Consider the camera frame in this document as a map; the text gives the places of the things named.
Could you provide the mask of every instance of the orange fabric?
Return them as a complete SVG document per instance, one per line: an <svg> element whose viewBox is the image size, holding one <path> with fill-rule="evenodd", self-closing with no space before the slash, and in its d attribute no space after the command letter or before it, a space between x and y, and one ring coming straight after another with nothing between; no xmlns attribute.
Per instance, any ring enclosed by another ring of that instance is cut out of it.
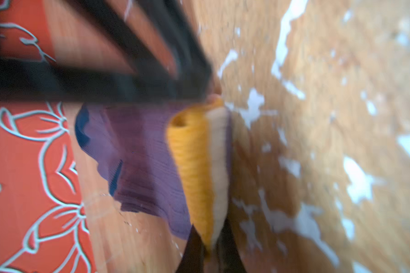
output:
<svg viewBox="0 0 410 273"><path fill-rule="evenodd" d="M222 99L195 105L174 116L167 126L167 143L184 189L190 221L208 251L212 250L215 194L211 175L210 128L207 111L222 107Z"/></svg>
<svg viewBox="0 0 410 273"><path fill-rule="evenodd" d="M42 0L9 3L1 54L53 62ZM0 186L0 272L96 271L60 103L0 104Z"/></svg>

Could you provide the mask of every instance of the yellow rolled object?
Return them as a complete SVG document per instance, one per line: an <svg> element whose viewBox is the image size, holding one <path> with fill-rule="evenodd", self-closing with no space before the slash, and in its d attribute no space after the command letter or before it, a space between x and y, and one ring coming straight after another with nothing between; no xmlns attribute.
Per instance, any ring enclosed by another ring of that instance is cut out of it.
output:
<svg viewBox="0 0 410 273"><path fill-rule="evenodd" d="M228 211L226 130L229 112L222 99L179 112L167 127L190 221L211 251Z"/></svg>

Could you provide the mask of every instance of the floral pattern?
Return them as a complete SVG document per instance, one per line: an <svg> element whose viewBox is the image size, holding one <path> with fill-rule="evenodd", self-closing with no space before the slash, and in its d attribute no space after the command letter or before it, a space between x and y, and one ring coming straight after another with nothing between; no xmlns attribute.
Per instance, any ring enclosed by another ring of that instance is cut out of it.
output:
<svg viewBox="0 0 410 273"><path fill-rule="evenodd" d="M42 5L0 2L2 55L55 61ZM0 273L96 271L70 143L61 102L0 104Z"/></svg>

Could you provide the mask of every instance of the wooden surface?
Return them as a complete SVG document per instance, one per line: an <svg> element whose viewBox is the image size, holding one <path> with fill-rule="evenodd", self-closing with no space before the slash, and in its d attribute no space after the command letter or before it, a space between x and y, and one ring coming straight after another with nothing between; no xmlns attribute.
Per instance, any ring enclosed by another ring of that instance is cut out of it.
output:
<svg viewBox="0 0 410 273"><path fill-rule="evenodd" d="M58 62L126 69L88 25L45 1ZM410 134L410 0L192 0L189 10L215 71L238 53L221 85L234 110L230 220L247 270L410 272L410 155L398 144ZM271 73L279 39L281 79ZM76 110L67 107L69 122ZM161 220L125 220L100 195L95 162L74 151L98 272L173 271L179 253L153 226Z"/></svg>

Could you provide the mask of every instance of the purple cloth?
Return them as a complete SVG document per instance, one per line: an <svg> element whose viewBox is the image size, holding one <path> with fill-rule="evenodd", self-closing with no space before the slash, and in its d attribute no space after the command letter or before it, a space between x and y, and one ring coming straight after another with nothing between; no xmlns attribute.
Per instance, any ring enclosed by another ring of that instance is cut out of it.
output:
<svg viewBox="0 0 410 273"><path fill-rule="evenodd" d="M188 239L190 215L175 163L166 144L169 119L185 104L104 107L84 105L87 122L76 127L88 140L82 150L98 163L110 194L123 211L162 217L173 235Z"/></svg>

